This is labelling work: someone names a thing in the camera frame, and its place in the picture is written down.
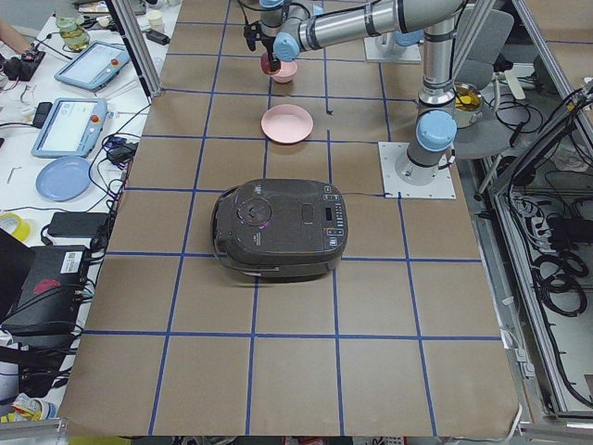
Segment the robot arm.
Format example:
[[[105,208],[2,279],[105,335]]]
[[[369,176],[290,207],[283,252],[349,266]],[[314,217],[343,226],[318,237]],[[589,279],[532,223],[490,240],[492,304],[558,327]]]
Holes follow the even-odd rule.
[[[452,62],[460,1],[368,1],[325,12],[310,1],[261,1],[259,19],[244,24],[250,50],[262,43],[261,68],[274,73],[302,53],[362,38],[373,40],[383,56],[398,56],[415,44],[423,47],[423,86],[415,136],[396,162],[408,184],[430,184],[457,133]]]
[[[377,48],[381,59],[397,63],[419,63],[421,54],[419,43],[423,30],[416,32],[390,32],[378,38]]]

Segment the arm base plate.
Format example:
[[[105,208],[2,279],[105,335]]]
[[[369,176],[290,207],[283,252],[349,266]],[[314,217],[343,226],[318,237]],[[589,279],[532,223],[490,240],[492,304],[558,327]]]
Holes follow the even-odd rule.
[[[408,158],[408,143],[379,142],[384,195],[402,199],[455,199],[450,163],[445,154],[438,164],[424,168]]]
[[[419,43],[423,40],[423,31],[390,32],[364,39],[365,56],[369,62],[420,64],[422,57]]]

